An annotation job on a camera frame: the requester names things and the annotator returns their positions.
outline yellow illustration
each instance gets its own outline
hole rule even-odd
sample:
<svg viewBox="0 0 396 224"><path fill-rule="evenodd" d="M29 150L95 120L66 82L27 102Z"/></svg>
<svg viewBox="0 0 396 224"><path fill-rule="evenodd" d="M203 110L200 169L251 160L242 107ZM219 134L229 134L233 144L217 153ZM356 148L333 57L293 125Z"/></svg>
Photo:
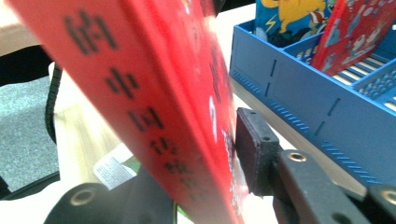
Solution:
<svg viewBox="0 0 396 224"><path fill-rule="evenodd" d="M323 12L324 0L262 0L265 7L278 7L279 20L282 22L280 33L287 31L288 24L297 21L310 12Z"/></svg>

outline metal rivet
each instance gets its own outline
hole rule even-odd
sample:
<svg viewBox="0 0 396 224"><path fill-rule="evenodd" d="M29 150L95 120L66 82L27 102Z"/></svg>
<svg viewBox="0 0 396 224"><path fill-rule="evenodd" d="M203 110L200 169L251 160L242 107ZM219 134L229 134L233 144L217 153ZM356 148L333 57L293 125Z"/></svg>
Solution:
<svg viewBox="0 0 396 224"><path fill-rule="evenodd" d="M288 157L292 161L306 161L306 156L297 152L291 152Z"/></svg>
<svg viewBox="0 0 396 224"><path fill-rule="evenodd" d="M73 197L70 199L70 203L73 206L82 206L84 204L90 203L95 195L96 192L93 188L82 189L73 195Z"/></svg>
<svg viewBox="0 0 396 224"><path fill-rule="evenodd" d="M393 190L383 190L381 192L382 197L387 200L387 202L396 205L396 192Z"/></svg>

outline blue plastic basket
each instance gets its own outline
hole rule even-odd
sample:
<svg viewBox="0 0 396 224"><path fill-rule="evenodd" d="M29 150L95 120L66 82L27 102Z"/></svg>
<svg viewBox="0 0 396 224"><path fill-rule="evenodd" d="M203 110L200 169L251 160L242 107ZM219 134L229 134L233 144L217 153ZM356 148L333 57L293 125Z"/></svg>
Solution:
<svg viewBox="0 0 396 224"><path fill-rule="evenodd" d="M320 35L280 49L233 29L230 75L364 186L396 185L396 31L329 77L309 65Z"/></svg>

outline gray floor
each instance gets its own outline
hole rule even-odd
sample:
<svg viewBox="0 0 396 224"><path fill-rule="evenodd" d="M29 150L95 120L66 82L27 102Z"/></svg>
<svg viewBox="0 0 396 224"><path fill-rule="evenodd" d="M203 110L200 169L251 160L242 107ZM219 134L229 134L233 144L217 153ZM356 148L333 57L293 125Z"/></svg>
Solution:
<svg viewBox="0 0 396 224"><path fill-rule="evenodd" d="M0 87L0 176L14 191L58 170L44 111L49 78Z"/></svg>

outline red object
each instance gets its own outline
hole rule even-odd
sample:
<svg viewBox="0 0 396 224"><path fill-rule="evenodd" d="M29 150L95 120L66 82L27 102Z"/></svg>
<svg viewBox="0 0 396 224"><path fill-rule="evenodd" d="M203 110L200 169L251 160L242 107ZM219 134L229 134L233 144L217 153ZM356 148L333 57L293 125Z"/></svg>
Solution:
<svg viewBox="0 0 396 224"><path fill-rule="evenodd" d="M9 3L192 221L243 223L211 1Z"/></svg>
<svg viewBox="0 0 396 224"><path fill-rule="evenodd" d="M396 0L337 1L312 59L334 76L367 58L396 19Z"/></svg>

